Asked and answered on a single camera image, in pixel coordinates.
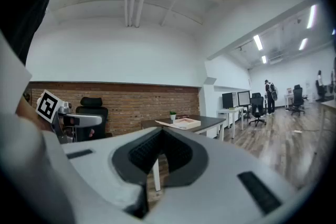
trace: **wooden floor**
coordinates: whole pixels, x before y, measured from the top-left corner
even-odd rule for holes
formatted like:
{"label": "wooden floor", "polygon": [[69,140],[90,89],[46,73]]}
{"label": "wooden floor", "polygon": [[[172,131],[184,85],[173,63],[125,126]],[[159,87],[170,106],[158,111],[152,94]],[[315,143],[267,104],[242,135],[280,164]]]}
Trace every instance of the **wooden floor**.
{"label": "wooden floor", "polygon": [[[326,113],[322,143],[317,155],[320,128],[320,111],[317,103],[306,109],[305,115],[293,116],[285,108],[278,108],[273,115],[265,117],[267,124],[254,123],[250,126],[244,120],[244,130],[240,130],[240,120],[236,122],[235,138],[231,139],[232,129],[225,129],[224,143],[232,143],[243,148],[277,171],[297,189],[316,180],[328,161],[330,150],[336,137],[336,116]],[[161,184],[168,175],[165,156],[159,158]],[[148,201],[150,208],[163,195],[164,189],[155,191],[153,175],[148,176]]]}

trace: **table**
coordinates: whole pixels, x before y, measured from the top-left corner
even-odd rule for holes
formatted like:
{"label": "table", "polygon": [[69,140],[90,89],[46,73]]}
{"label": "table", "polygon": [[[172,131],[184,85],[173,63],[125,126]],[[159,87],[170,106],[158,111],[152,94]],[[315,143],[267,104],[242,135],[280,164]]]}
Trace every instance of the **table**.
{"label": "table", "polygon": [[294,98],[294,94],[285,94],[285,108],[289,108],[288,99]]}
{"label": "table", "polygon": [[[224,140],[224,122],[226,121],[225,119],[218,119],[218,118],[210,118],[210,117],[205,117],[205,116],[198,116],[198,115],[190,115],[189,119],[192,120],[197,120],[201,122],[201,125],[195,128],[188,129],[187,131],[193,132],[196,134],[201,134],[206,132],[207,130],[210,130],[214,127],[222,128],[220,129],[220,134],[219,134],[219,140],[223,141]],[[165,122],[165,123],[173,123],[171,119],[159,119],[157,121]],[[149,127],[163,127],[162,124],[156,122],[155,120],[150,120],[150,121],[142,121],[141,122],[142,128],[147,129]],[[159,191],[161,189],[160,186],[160,173],[159,173],[159,160],[156,160],[154,166],[153,166],[153,176],[154,176],[154,184],[155,184],[155,190]]]}
{"label": "table", "polygon": [[231,138],[235,138],[235,113],[236,112],[239,112],[241,111],[242,112],[242,117],[241,117],[241,130],[243,130],[244,128],[244,107],[243,106],[239,106],[237,108],[234,108],[234,109],[220,109],[220,110],[217,110],[217,115],[219,117],[219,114],[226,114],[226,119],[227,119],[227,127],[229,128],[230,126],[230,123],[229,123],[229,114],[232,113],[232,125],[233,125],[233,131],[232,131],[232,135],[231,135]]}
{"label": "table", "polygon": [[317,153],[317,150],[320,148],[320,144],[321,144],[321,140],[322,140],[322,133],[323,133],[323,129],[324,129],[324,117],[325,117],[325,112],[328,110],[331,113],[336,114],[336,100],[331,100],[331,101],[327,101],[327,102],[323,102],[320,103],[321,105],[321,125],[320,125],[320,137],[319,137],[319,141],[317,144],[317,148],[315,149],[315,154]]}

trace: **potted plant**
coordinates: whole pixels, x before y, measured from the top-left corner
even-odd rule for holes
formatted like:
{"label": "potted plant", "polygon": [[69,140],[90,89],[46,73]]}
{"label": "potted plant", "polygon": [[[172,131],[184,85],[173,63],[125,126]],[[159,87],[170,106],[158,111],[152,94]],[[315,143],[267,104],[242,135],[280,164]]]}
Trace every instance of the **potted plant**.
{"label": "potted plant", "polygon": [[176,118],[176,112],[171,111],[171,112],[170,112],[170,119],[171,119],[172,121],[175,121],[175,118]]}

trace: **brick wall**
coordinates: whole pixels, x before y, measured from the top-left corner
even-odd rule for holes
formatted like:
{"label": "brick wall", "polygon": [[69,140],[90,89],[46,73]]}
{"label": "brick wall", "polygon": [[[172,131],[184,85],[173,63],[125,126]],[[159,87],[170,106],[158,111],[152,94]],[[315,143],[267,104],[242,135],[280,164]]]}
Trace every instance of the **brick wall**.
{"label": "brick wall", "polygon": [[169,112],[199,115],[198,88],[114,83],[31,82],[32,106],[46,89],[72,104],[82,97],[101,97],[109,116],[106,132],[120,135],[141,129],[141,121],[169,118]]}

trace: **linear light fixture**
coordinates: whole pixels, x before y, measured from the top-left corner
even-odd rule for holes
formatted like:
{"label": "linear light fixture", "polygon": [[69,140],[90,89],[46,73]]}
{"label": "linear light fixture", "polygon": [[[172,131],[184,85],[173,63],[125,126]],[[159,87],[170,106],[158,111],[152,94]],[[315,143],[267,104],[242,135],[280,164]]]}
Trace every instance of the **linear light fixture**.
{"label": "linear light fixture", "polygon": [[254,36],[253,39],[257,44],[258,50],[262,50],[262,44],[259,35]]}
{"label": "linear light fixture", "polygon": [[313,26],[315,11],[316,11],[316,5],[312,5],[310,8],[310,15],[309,15],[307,28],[311,28]]}
{"label": "linear light fixture", "polygon": [[306,46],[308,38],[302,40],[299,50],[303,50]]}

